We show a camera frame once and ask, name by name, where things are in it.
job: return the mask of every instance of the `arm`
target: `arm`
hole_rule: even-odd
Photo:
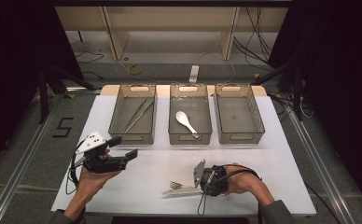
[[[63,213],[61,211],[56,211],[49,223],[66,224],[79,221],[81,215],[83,215],[86,204],[103,187],[107,180],[119,173],[120,171],[95,174],[89,172],[85,167],[82,167],[76,194],[68,204],[67,209]]]
[[[240,166],[227,166],[227,174],[243,169]],[[282,201],[275,201],[268,187],[260,179],[250,173],[239,173],[228,178],[229,187],[226,194],[251,192],[258,200],[260,211],[268,224],[290,224],[295,219]]]

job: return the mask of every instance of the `table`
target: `table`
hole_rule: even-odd
[[[207,146],[171,146],[167,134],[169,86],[157,86],[158,104],[155,142],[139,147],[139,155],[128,163],[127,169],[109,180],[87,205],[88,213],[109,216],[195,217],[201,195],[169,197],[162,193],[170,189],[170,181],[193,185],[192,169],[201,159],[206,167],[238,162],[254,169],[267,184],[275,199],[282,199],[291,214],[315,214],[312,200],[301,179],[298,167],[285,139],[270,97],[257,96],[257,104],[266,132],[259,144],[221,146],[218,143],[213,97],[209,97],[213,134]],[[104,94],[116,92],[116,87],[104,88]],[[80,140],[92,131],[104,138],[115,107],[116,96],[97,96]],[[134,146],[116,146],[110,155],[121,156]],[[66,175],[51,208],[65,209],[73,194],[65,194]],[[74,187],[69,184],[69,191]],[[207,197],[205,216],[246,217],[258,212],[252,194]]]

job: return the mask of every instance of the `black stand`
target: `black stand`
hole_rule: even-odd
[[[301,71],[306,68],[306,62],[313,58],[311,56],[314,55],[314,50],[324,38],[325,27],[329,21],[332,8],[335,8],[334,2],[330,0],[324,1],[314,18],[307,25],[290,59],[267,76],[252,83],[252,85],[260,85],[273,77],[283,74],[277,87],[279,91],[290,91],[293,89],[293,109],[299,120],[302,120],[300,110],[302,92]]]
[[[66,72],[60,67],[50,66],[45,70],[41,70],[39,74],[39,93],[40,93],[40,102],[41,102],[41,120],[39,123],[43,123],[49,112],[48,104],[48,91],[47,83],[55,94],[64,94],[67,90],[62,82],[63,78],[68,78],[74,81],[76,84],[85,87],[88,90],[95,91],[93,85],[90,83],[73,76],[72,74]]]

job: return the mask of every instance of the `floor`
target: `floor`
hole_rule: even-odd
[[[256,76],[265,76],[269,73],[267,70],[270,70],[269,66],[259,60],[247,61],[244,54],[236,48],[233,48],[229,61],[221,60],[216,33],[135,33],[130,36],[120,61],[112,58],[105,33],[81,34],[83,42],[80,42],[77,32],[67,32],[76,55],[87,51],[77,56],[77,60],[85,79],[99,88],[107,84],[147,80],[165,80],[163,83],[188,81],[193,64],[200,66],[198,81],[213,83],[229,79],[252,82]],[[250,34],[236,35],[244,44],[249,36]],[[276,34],[265,34],[264,37],[267,44],[272,46]],[[256,38],[250,43],[250,49],[261,57],[264,56]],[[136,77],[129,76],[125,67],[132,64],[141,64],[143,73]],[[267,93],[277,92],[277,82],[278,77],[264,84]],[[65,84],[69,88],[77,87],[69,81],[65,81]],[[0,202],[3,207],[1,223],[46,223],[50,219],[51,204],[98,93],[74,91],[66,96],[50,94],[51,113],[45,126],[38,124],[39,98],[32,100],[18,129],[9,139],[9,147],[0,152],[0,198],[9,193],[7,202]],[[283,97],[290,97],[290,94],[284,93]],[[338,215],[341,223],[362,223],[362,194],[337,157],[319,119],[316,116],[307,118],[312,110],[306,108],[306,116],[299,122],[287,107],[277,101],[273,101],[273,104],[301,176],[318,195],[309,189],[317,214],[313,217],[297,217],[297,222],[337,223],[325,204],[319,200],[322,198]],[[69,133],[58,129],[61,121],[62,126],[71,127]],[[63,138],[54,137],[66,134]],[[308,135],[311,141],[306,142],[301,135]],[[15,174],[18,174],[20,180],[13,181],[16,186],[9,188]],[[109,224],[112,217],[88,215],[87,220],[88,223]],[[255,217],[250,217],[249,221],[258,223]]]

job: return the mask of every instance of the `gray carpet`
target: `gray carpet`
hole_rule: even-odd
[[[186,81],[190,73],[190,64],[143,64],[144,72],[139,77],[156,80],[168,79],[170,81]],[[235,81],[252,82],[255,68],[248,65],[235,65]],[[92,71],[104,79],[99,79],[92,74],[84,74],[87,81],[103,87],[108,84],[146,82],[129,77],[120,64],[81,64],[82,71]],[[200,82],[222,82],[224,77],[231,77],[229,66],[202,65]],[[277,92],[278,78],[265,83],[267,92]],[[65,81],[69,86],[75,85]],[[62,99],[58,109],[53,115],[48,131],[41,142],[38,151],[21,183],[34,189],[19,189],[13,197],[1,223],[46,223],[52,213],[49,211],[54,201],[57,189],[62,183],[64,172],[70,162],[71,155],[78,138],[85,125],[85,121],[94,101],[93,94],[77,94],[74,98]],[[278,111],[281,107],[273,103]],[[10,147],[0,152],[0,192],[7,182],[14,168],[18,164],[24,150],[29,145],[30,139],[39,122],[39,102],[34,103],[23,117],[18,129],[10,138]],[[331,206],[330,201],[315,173],[312,163],[298,138],[293,124],[286,113],[279,115],[285,136],[291,147],[302,178],[315,189],[320,196]],[[57,130],[61,118],[74,118],[66,120],[63,126],[71,127],[71,131],[65,138],[53,138],[53,135],[65,134],[65,130]],[[358,190],[353,179],[341,163],[341,159],[335,156],[329,139],[322,129],[317,118],[304,119],[304,125],[308,129],[317,150],[325,161],[329,172],[335,178],[336,184],[350,206],[356,223],[362,223],[362,194]],[[334,218],[323,204],[312,194],[313,203],[317,208],[317,214],[313,217],[298,217],[298,223],[336,223]],[[87,216],[89,223],[111,223],[111,217]],[[249,218],[250,223],[258,223],[254,217]]]

